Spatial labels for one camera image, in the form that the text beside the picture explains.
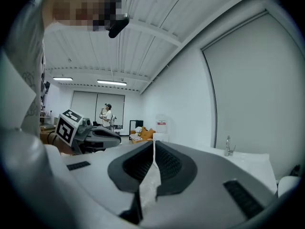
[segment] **white shirt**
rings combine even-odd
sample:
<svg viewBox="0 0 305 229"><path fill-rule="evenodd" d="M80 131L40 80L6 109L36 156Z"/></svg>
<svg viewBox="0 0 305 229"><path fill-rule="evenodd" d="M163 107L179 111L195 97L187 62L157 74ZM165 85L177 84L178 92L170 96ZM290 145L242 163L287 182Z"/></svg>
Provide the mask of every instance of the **white shirt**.
<svg viewBox="0 0 305 229"><path fill-rule="evenodd" d="M107 126L110 126L110 120L112 118L112 113L111 113L111 110L108 110L107 113L104 115L106 117L106 119L109 119L109 122L105 121L103 119L103 126L104 127L107 127Z"/></svg>

